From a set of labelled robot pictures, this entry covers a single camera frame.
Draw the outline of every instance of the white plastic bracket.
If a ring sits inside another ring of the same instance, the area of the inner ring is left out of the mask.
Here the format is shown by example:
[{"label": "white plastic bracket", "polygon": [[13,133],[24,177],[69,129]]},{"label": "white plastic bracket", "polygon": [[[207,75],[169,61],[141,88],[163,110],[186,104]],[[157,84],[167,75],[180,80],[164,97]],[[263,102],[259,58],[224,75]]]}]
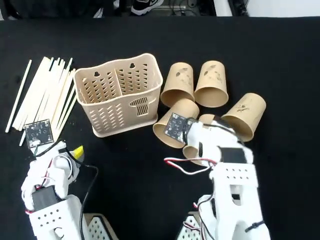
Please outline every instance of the white plastic bracket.
[{"label": "white plastic bracket", "polygon": [[[219,162],[210,173],[210,178],[214,179],[217,222],[209,227],[215,229],[215,240],[270,240],[265,224],[245,232],[253,223],[263,220],[255,166]],[[240,200],[234,201],[232,194],[239,194]],[[202,211],[212,212],[212,208]]]},{"label": "white plastic bracket", "polygon": [[[60,240],[55,230],[66,240],[81,240],[79,221],[81,203],[79,198],[68,195],[66,200],[46,207],[29,215],[33,233],[38,240]],[[91,239],[86,220],[82,221],[85,239]]]}]

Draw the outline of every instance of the bundle of chopsticks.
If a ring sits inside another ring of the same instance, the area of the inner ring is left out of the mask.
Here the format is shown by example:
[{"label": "bundle of chopsticks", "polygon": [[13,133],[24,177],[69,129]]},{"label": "bundle of chopsticks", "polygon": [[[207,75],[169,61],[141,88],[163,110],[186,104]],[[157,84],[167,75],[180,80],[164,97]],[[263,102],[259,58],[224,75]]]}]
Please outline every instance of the bundle of chopsticks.
[{"label": "bundle of chopsticks", "polygon": [[[49,119],[54,141],[59,138],[76,102],[76,90],[72,85],[76,70],[70,70],[72,61],[71,58],[66,65],[66,62],[60,58],[54,60],[54,58],[44,57],[42,59],[13,121],[32,62],[29,61],[5,130],[6,133],[9,132],[11,126],[22,131],[25,124]],[[22,146],[25,137],[26,132],[23,131],[19,146]]]}]

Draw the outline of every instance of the black cable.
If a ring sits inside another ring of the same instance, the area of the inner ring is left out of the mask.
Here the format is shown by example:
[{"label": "black cable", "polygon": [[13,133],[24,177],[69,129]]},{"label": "black cable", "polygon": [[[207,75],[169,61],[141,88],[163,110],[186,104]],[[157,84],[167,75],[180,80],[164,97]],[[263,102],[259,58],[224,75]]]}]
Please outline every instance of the black cable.
[{"label": "black cable", "polygon": [[198,120],[196,120],[193,117],[188,117],[185,119],[183,127],[182,127],[182,140],[185,142],[186,145],[188,145],[188,138],[186,136],[186,126],[190,120],[193,120],[194,123],[198,122]]},{"label": "black cable", "polygon": [[214,237],[211,235],[211,233],[209,232],[207,225],[205,224],[204,220],[203,220],[202,217],[201,217],[201,214],[200,214],[200,210],[199,210],[199,209],[200,209],[200,205],[201,205],[201,204],[211,201],[212,198],[214,197],[214,194],[215,194],[215,183],[214,183],[214,181],[212,180],[212,194],[210,195],[210,197],[209,197],[207,200],[203,200],[203,201],[201,201],[201,202],[198,204],[198,213],[199,213],[200,220],[201,220],[201,222],[203,223],[205,230],[208,232],[208,234],[209,234],[209,236],[210,236],[210,238],[211,238],[212,240],[215,240],[215,238],[214,238]]},{"label": "black cable", "polygon": [[58,143],[60,143],[60,142],[63,142],[63,140],[62,139],[58,139],[54,144],[52,144],[50,147],[48,147],[46,150],[44,150],[43,152],[41,152],[41,153],[39,153],[39,154],[37,154],[37,155],[34,155],[36,158],[38,158],[38,157],[41,157],[41,156],[43,156],[43,155],[45,155],[47,152],[49,152],[51,149],[53,149],[56,145],[58,145]]},{"label": "black cable", "polygon": [[249,232],[249,231],[251,231],[252,229],[256,229],[256,228],[258,228],[260,225],[262,225],[262,224],[265,224],[265,221],[264,220],[262,220],[262,221],[259,221],[259,222],[254,222],[254,223],[252,223],[252,225],[250,226],[250,227],[248,227],[247,229],[245,229],[244,230],[244,232]]},{"label": "black cable", "polygon": [[65,151],[68,153],[68,155],[70,156],[70,158],[72,158],[72,160],[74,160],[77,164],[80,164],[81,166],[85,166],[87,168],[91,168],[91,169],[95,169],[95,176],[94,178],[92,179],[89,187],[88,187],[88,190],[86,191],[86,194],[84,196],[84,199],[83,199],[83,202],[82,202],[82,206],[81,206],[81,210],[80,210],[80,221],[79,221],[79,228],[80,228],[80,234],[81,234],[81,239],[82,240],[85,240],[85,236],[84,236],[84,230],[83,230],[83,226],[82,226],[82,222],[83,222],[83,218],[84,218],[84,208],[85,208],[85,204],[87,202],[87,199],[88,199],[88,196],[89,196],[89,193],[98,177],[98,174],[99,174],[99,168],[97,168],[96,166],[93,166],[93,165],[89,165],[89,164],[85,164],[81,161],[78,161],[71,153],[70,151],[68,150],[68,148],[65,148]]}]

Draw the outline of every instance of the yellow component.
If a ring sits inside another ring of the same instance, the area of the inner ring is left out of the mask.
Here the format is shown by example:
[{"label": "yellow component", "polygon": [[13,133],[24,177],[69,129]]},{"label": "yellow component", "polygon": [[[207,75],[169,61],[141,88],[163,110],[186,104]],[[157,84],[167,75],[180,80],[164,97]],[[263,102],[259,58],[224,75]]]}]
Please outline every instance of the yellow component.
[{"label": "yellow component", "polygon": [[74,158],[78,160],[82,156],[82,154],[84,154],[84,146],[81,145],[75,150],[73,150],[73,154]]}]

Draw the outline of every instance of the paper cup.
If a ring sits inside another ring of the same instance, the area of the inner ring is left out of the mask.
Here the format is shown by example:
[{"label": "paper cup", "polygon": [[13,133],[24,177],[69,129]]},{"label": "paper cup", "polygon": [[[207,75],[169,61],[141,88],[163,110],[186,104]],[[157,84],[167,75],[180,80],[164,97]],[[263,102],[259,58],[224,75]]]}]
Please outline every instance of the paper cup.
[{"label": "paper cup", "polygon": [[172,113],[178,114],[185,118],[197,118],[199,115],[199,108],[197,104],[189,99],[180,99],[178,100],[170,110],[157,122],[153,125],[154,134],[165,144],[170,147],[181,149],[185,145],[182,142],[179,142],[172,137],[169,137],[165,134],[166,125],[172,115]]},{"label": "paper cup", "polygon": [[171,66],[160,99],[168,107],[180,99],[195,101],[194,71],[189,64],[177,62]]},{"label": "paper cup", "polygon": [[195,101],[209,108],[220,107],[228,102],[224,65],[219,61],[207,61],[202,65],[194,91]]},{"label": "paper cup", "polygon": [[[199,117],[199,122],[202,122],[203,124],[211,124],[212,121],[214,120],[215,115],[213,114],[203,114]],[[192,159],[195,158],[196,155],[198,154],[198,149],[195,148],[194,146],[187,145],[183,148],[182,150],[183,155],[187,159]],[[194,160],[192,161],[194,164],[198,164],[200,166],[203,166],[200,161]]]},{"label": "paper cup", "polygon": [[261,96],[247,93],[222,116],[222,119],[231,125],[244,142],[248,142],[254,137],[266,106]]}]

